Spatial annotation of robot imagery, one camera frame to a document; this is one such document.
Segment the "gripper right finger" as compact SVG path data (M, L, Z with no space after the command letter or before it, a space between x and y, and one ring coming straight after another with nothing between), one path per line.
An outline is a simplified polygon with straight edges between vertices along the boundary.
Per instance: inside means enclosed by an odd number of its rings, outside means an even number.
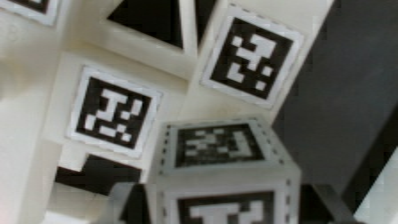
M305 184L300 188L300 224L362 224L326 184Z

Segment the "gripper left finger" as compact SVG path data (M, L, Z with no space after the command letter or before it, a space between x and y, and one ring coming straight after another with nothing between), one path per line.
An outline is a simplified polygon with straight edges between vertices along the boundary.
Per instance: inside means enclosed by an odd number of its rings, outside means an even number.
M133 182L113 185L99 224L149 224L143 186Z

